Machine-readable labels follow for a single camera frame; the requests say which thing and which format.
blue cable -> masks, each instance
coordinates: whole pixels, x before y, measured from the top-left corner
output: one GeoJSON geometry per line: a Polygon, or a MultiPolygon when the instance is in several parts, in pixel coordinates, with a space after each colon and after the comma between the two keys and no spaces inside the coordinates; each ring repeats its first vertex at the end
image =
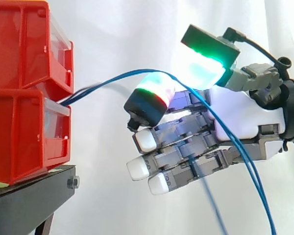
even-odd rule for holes
{"type": "Polygon", "coordinates": [[[239,151],[239,153],[241,154],[241,157],[247,167],[247,170],[252,178],[252,181],[259,193],[259,196],[261,198],[261,201],[264,205],[267,217],[269,219],[269,223],[270,223],[270,228],[271,228],[271,234],[272,235],[276,235],[276,230],[275,230],[275,226],[273,223],[273,219],[269,210],[269,205],[265,196],[265,191],[263,189],[262,183],[261,183],[261,179],[260,176],[258,174],[257,168],[254,164],[254,162],[252,161],[251,157],[249,156],[249,154],[247,153],[246,149],[244,148],[242,142],[229,130],[229,128],[222,122],[222,120],[219,118],[219,116],[211,109],[211,107],[209,106],[209,104],[202,98],[202,96],[200,94],[198,94],[194,89],[184,85],[183,83],[181,83],[175,76],[171,75],[170,73],[161,71],[161,70],[153,70],[153,69],[142,69],[142,70],[133,70],[130,72],[126,72],[123,73],[119,76],[116,76],[114,78],[111,78],[99,85],[93,86],[89,89],[87,89],[86,91],[76,95],[73,98],[68,98],[67,100],[63,101],[61,104],[64,106],[70,105],[80,99],[82,99],[83,97],[87,96],[88,94],[90,94],[91,92],[97,90],[98,88],[109,84],[111,82],[115,82],[118,81],[120,79],[129,77],[129,76],[134,76],[134,75],[138,75],[141,73],[147,73],[147,72],[163,72],[165,74],[167,74],[168,76],[170,76],[173,80],[175,80],[176,82],[178,82],[180,85],[182,85],[183,87],[185,87],[190,93],[192,93],[199,101],[201,101],[203,103],[204,106],[206,106],[206,108],[210,111],[210,113],[215,117],[215,119],[217,120],[217,122],[220,124],[220,126],[224,129],[225,133],[228,135],[228,137],[230,138],[230,140],[233,142],[234,146],[237,148],[237,150],[239,151]]]}
{"type": "Polygon", "coordinates": [[[215,199],[214,199],[214,197],[213,197],[213,195],[212,195],[212,193],[211,193],[211,191],[209,189],[208,183],[206,181],[205,175],[203,174],[203,172],[201,170],[200,165],[197,165],[195,163],[195,159],[194,159],[194,157],[192,155],[189,156],[189,163],[190,163],[191,169],[194,168],[193,171],[195,171],[195,174],[197,176],[199,176],[200,179],[201,179],[202,185],[203,185],[203,187],[205,189],[205,192],[206,192],[206,194],[208,196],[208,199],[210,201],[210,205],[212,206],[212,208],[215,211],[215,214],[216,214],[216,217],[217,217],[217,221],[219,223],[219,227],[220,227],[222,233],[224,235],[228,235],[228,232],[227,232],[227,230],[225,228],[225,225],[224,225],[224,222],[222,220],[220,211],[219,211],[218,206],[217,206],[217,204],[215,202],[215,199]]]}

plastic bin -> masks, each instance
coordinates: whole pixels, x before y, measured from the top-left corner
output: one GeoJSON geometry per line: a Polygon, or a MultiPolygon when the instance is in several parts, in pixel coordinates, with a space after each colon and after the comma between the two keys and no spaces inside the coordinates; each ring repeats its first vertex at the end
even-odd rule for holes
{"type": "Polygon", "coordinates": [[[39,90],[0,90],[0,182],[13,185],[70,160],[71,110],[39,90]]]}
{"type": "Polygon", "coordinates": [[[54,101],[73,93],[73,44],[47,2],[0,0],[0,88],[35,88],[54,101]]]}

white fabric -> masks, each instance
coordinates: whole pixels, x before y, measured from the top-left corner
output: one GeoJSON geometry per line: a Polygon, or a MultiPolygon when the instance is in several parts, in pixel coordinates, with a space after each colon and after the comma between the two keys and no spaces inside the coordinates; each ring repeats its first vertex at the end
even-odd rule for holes
{"type": "MultiPolygon", "coordinates": [[[[294,77],[294,0],[50,0],[74,42],[75,89],[138,68],[174,71],[189,23],[222,35],[228,26],[275,56],[289,56],[294,77]]],[[[248,45],[237,65],[267,62],[248,45]]],[[[133,182],[126,163],[139,155],[123,105],[143,76],[102,88],[73,105],[72,160],[80,188],[55,214],[52,235],[218,235],[200,181],[161,196],[133,182]]],[[[279,235],[294,235],[294,147],[258,163],[279,235]]],[[[207,177],[230,235],[269,235],[244,165],[207,177]]]]}

black cable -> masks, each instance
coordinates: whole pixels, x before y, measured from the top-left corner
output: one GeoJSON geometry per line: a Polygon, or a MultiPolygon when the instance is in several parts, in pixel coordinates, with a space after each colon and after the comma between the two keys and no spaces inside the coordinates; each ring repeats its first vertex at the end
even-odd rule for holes
{"type": "Polygon", "coordinates": [[[222,37],[232,43],[241,42],[241,43],[249,44],[253,48],[257,49],[259,52],[261,52],[263,55],[265,55],[272,62],[274,62],[274,65],[277,66],[279,72],[286,71],[292,65],[290,59],[288,59],[286,57],[281,57],[279,59],[276,59],[273,55],[271,55],[263,47],[261,47],[259,44],[255,43],[253,40],[249,39],[245,34],[243,34],[242,32],[240,32],[236,29],[233,29],[230,27],[227,28],[222,37]]]}
{"type": "Polygon", "coordinates": [[[249,45],[251,45],[253,48],[257,49],[258,51],[260,51],[268,59],[270,59],[275,65],[277,65],[278,68],[287,70],[287,69],[289,69],[291,67],[290,64],[286,65],[286,64],[283,64],[282,62],[280,62],[279,60],[277,60],[273,55],[271,55],[268,51],[266,51],[259,44],[255,43],[253,40],[250,40],[249,38],[245,37],[245,38],[243,38],[242,41],[249,44],[249,45]]]}

screw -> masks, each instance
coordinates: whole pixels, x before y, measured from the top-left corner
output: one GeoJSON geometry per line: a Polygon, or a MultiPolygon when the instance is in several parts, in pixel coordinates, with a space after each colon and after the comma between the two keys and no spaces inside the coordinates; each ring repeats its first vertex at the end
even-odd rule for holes
{"type": "Polygon", "coordinates": [[[79,176],[73,176],[68,179],[68,188],[76,189],[79,187],[79,176]]]}

